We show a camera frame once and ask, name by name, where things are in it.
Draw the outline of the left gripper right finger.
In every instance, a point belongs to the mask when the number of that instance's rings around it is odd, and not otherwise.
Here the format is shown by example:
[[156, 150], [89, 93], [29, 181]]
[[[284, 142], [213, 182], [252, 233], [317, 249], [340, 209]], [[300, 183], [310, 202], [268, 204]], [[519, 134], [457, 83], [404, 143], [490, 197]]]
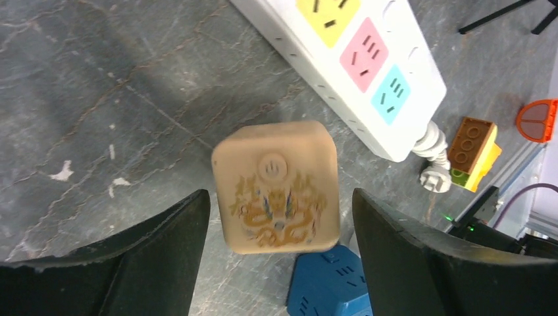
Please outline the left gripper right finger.
[[557, 260], [444, 233], [357, 188], [353, 221], [375, 315], [556, 315]]

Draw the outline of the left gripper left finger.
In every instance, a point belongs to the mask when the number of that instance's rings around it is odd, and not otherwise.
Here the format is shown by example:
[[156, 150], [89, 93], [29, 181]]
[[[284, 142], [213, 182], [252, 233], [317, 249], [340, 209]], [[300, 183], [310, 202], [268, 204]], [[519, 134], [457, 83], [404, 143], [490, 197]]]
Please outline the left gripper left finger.
[[62, 257], [1, 263], [2, 315], [187, 315], [211, 204], [166, 211]]

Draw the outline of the blue cube plug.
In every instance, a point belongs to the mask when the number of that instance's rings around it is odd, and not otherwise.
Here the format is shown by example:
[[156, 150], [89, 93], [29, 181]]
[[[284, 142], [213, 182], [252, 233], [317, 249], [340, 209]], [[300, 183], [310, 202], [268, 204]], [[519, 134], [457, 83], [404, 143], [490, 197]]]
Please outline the blue cube plug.
[[372, 315], [361, 258], [343, 245], [295, 261], [289, 315]]

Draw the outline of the beige dragon cube plug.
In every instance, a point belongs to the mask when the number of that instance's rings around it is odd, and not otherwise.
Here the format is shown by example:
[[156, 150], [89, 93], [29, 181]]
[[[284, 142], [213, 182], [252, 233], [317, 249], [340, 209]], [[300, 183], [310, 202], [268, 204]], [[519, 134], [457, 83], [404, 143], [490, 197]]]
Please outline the beige dragon cube plug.
[[317, 121], [245, 126], [211, 155], [226, 244], [236, 253], [326, 251], [340, 238], [335, 143]]

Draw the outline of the white power strip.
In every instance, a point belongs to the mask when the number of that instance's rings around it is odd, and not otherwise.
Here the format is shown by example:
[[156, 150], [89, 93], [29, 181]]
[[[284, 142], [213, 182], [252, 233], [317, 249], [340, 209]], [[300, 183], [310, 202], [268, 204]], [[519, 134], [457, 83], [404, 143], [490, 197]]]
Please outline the white power strip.
[[408, 1], [235, 1], [377, 156], [401, 162], [447, 88]]

